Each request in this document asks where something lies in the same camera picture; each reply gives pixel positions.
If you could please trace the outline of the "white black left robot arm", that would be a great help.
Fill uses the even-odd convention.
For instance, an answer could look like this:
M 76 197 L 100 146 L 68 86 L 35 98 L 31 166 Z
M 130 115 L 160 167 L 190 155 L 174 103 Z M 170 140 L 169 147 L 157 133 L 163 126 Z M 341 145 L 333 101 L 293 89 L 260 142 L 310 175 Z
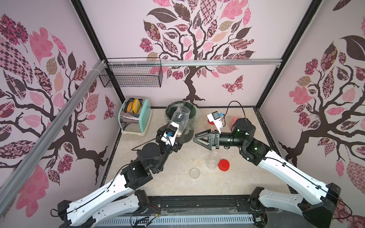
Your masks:
M 179 125 L 167 124 L 157 131 L 156 142 L 149 142 L 137 151 L 137 158 L 123 166 L 114 178 L 91 194 L 58 204 L 57 216 L 62 228 L 94 228 L 114 217 L 145 212 L 149 198 L 140 187 L 163 171 L 172 152 L 183 145 L 178 136 Z

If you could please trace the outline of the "clear jar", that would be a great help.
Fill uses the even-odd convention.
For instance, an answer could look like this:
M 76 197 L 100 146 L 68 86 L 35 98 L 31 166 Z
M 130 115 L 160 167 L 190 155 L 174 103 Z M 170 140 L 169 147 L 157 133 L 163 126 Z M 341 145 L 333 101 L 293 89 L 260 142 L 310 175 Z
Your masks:
M 185 105 L 178 106 L 176 111 L 174 112 L 170 123 L 175 122 L 175 123 L 179 124 L 177 137 L 182 136 L 183 131 L 185 130 L 185 128 L 188 124 L 190 112 L 191 112 L 191 110 Z

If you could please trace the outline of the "black trash bin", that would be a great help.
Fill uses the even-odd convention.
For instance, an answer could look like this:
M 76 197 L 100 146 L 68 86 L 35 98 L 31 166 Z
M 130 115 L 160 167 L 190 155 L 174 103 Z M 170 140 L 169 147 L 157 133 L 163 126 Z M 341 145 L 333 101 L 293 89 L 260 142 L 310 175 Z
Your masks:
M 166 122 L 175 122 L 179 124 L 177 137 L 184 143 L 191 141 L 193 138 L 193 123 L 195 116 L 195 106 L 187 101 L 175 101 L 165 109 Z

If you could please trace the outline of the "oatmeal jar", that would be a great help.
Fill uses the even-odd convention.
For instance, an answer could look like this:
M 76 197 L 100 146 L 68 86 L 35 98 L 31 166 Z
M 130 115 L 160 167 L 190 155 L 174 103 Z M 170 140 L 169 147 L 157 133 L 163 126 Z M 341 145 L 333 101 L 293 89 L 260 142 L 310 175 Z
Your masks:
M 217 152 L 211 152 L 208 157 L 207 167 L 210 169 L 215 169 L 220 161 L 220 155 Z

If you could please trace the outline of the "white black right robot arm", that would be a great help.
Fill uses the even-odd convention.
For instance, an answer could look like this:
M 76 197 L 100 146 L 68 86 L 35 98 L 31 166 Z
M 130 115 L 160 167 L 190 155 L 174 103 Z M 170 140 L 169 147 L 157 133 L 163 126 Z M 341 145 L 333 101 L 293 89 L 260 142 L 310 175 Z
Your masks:
M 296 191 L 295 194 L 286 194 L 256 187 L 249 197 L 253 210 L 276 208 L 298 214 L 317 228 L 330 227 L 339 202 L 340 187 L 316 180 L 285 161 L 269 146 L 255 139 L 255 131 L 256 127 L 247 118 L 239 118 L 231 132 L 206 130 L 197 133 L 193 141 L 208 150 L 221 146 L 237 147 L 245 160 L 272 173 Z

